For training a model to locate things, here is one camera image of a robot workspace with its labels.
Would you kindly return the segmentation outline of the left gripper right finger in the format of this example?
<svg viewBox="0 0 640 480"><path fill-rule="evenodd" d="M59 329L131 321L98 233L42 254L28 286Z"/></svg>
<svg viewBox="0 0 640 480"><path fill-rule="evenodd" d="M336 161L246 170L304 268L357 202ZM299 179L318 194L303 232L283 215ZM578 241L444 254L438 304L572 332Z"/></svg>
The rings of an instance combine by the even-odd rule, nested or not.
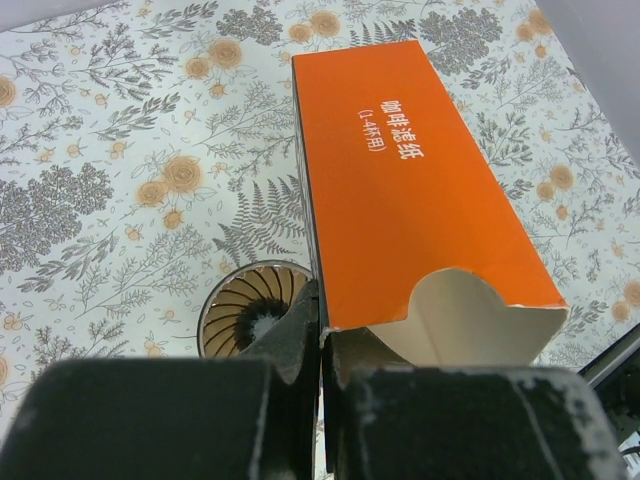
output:
<svg viewBox="0 0 640 480"><path fill-rule="evenodd" d="M584 379L556 368L417 367L367 329L323 348L327 467L338 479L623 479Z"/></svg>

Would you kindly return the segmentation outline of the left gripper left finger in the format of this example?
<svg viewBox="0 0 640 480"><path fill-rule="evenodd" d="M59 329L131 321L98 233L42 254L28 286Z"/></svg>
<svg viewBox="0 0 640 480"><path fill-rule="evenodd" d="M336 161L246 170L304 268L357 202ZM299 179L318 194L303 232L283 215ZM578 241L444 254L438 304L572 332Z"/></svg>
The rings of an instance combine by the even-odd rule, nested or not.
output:
<svg viewBox="0 0 640 480"><path fill-rule="evenodd" d="M72 359L29 389L5 479L310 479L319 292L231 358Z"/></svg>

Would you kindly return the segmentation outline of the grey glass dripper cone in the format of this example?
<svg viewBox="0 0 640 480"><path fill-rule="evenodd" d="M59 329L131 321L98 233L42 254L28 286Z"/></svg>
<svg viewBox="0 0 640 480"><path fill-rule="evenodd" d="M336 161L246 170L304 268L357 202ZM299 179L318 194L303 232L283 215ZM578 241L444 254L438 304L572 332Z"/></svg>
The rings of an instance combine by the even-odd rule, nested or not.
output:
<svg viewBox="0 0 640 480"><path fill-rule="evenodd" d="M279 322L312 279L307 268L284 260L254 262L228 274L201 309L199 355L226 358L246 350Z"/></svg>

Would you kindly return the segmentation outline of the coffee filter paper box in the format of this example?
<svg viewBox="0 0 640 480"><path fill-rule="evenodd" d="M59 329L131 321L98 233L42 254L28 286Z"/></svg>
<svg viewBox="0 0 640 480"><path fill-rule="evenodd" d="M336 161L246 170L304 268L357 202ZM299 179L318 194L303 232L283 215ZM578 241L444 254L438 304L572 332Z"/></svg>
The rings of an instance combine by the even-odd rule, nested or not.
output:
<svg viewBox="0 0 640 480"><path fill-rule="evenodd" d="M417 367L530 367L568 306L417 41L292 61L321 343Z"/></svg>

